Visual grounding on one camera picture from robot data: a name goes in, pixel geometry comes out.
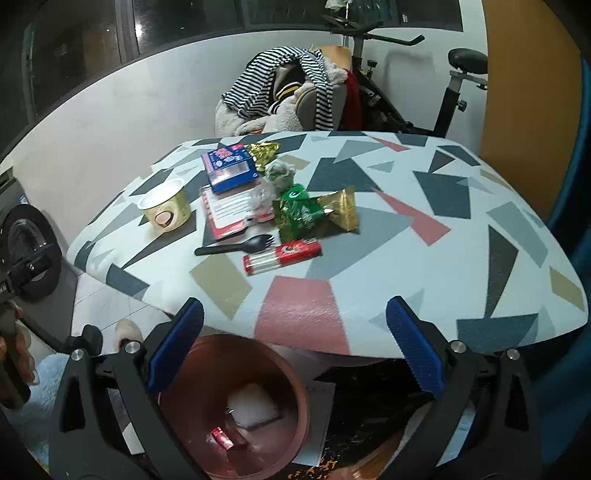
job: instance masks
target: bike seat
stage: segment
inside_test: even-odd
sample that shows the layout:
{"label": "bike seat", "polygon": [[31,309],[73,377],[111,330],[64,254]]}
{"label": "bike seat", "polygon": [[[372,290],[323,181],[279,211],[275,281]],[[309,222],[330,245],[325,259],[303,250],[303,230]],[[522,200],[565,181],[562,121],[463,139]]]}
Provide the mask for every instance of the bike seat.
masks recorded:
{"label": "bike seat", "polygon": [[488,73],[488,57],[469,48],[454,48],[447,54],[449,65],[463,72],[483,75]]}

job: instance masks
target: exercise bike handlebar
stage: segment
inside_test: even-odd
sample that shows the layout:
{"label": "exercise bike handlebar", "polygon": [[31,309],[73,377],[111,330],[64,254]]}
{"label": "exercise bike handlebar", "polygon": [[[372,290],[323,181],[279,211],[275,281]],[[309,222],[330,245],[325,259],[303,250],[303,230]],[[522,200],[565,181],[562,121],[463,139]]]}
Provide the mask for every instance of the exercise bike handlebar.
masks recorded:
{"label": "exercise bike handlebar", "polygon": [[334,33],[337,35],[344,35],[346,37],[353,38],[363,38],[364,40],[381,40],[389,43],[395,43],[398,45],[404,45],[407,47],[412,47],[425,40],[425,37],[423,35],[418,35],[417,37],[414,37],[412,40],[400,40],[399,38],[384,37],[383,35],[373,35],[368,33],[374,30],[375,28],[381,27],[384,24],[384,22],[381,20],[370,24],[356,26],[357,24],[355,24],[354,22],[349,22],[348,20],[343,23],[342,21],[339,22],[337,19],[329,17],[328,15],[322,15],[322,17],[333,25],[345,25],[344,27],[329,27],[330,33]]}

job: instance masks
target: yellow paper cup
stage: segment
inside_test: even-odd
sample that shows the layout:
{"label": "yellow paper cup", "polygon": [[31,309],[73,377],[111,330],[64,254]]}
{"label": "yellow paper cup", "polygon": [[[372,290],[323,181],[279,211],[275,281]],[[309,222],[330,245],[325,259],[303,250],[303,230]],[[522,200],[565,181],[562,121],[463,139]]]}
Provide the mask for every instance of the yellow paper cup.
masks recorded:
{"label": "yellow paper cup", "polygon": [[157,231],[169,232],[189,219],[191,209],[183,187],[182,179],[167,180],[140,198],[138,208]]}

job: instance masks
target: striped shirt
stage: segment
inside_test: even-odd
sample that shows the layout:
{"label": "striped shirt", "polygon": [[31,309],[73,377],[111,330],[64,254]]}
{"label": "striped shirt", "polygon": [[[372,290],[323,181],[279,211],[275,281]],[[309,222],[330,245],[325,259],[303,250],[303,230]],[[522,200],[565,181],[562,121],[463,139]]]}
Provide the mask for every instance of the striped shirt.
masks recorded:
{"label": "striped shirt", "polygon": [[316,87],[316,130],[332,130],[332,85],[324,69],[321,51],[303,48],[276,47],[259,53],[238,77],[222,101],[244,119],[268,115],[269,92],[273,85],[275,69],[298,60],[302,69]]}

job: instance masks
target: screw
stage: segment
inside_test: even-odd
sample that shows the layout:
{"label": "screw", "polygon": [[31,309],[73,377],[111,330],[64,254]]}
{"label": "screw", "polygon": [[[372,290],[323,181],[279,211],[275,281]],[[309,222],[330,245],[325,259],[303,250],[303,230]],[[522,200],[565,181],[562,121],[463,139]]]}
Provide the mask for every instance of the screw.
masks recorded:
{"label": "screw", "polygon": [[77,362],[78,360],[82,360],[82,357],[84,357],[84,350],[77,348],[76,350],[74,350],[72,352],[72,354],[70,355],[70,358],[72,360],[74,360],[75,362]]}
{"label": "screw", "polygon": [[519,360],[520,358],[520,354],[519,351],[514,349],[514,348],[509,348],[507,350],[507,356],[511,359],[511,360]]}
{"label": "screw", "polygon": [[460,340],[454,340],[449,346],[452,347],[452,350],[456,353],[464,353],[466,351],[466,344]]}
{"label": "screw", "polygon": [[139,350],[139,342],[130,342],[125,345],[125,351],[127,353],[135,353]]}

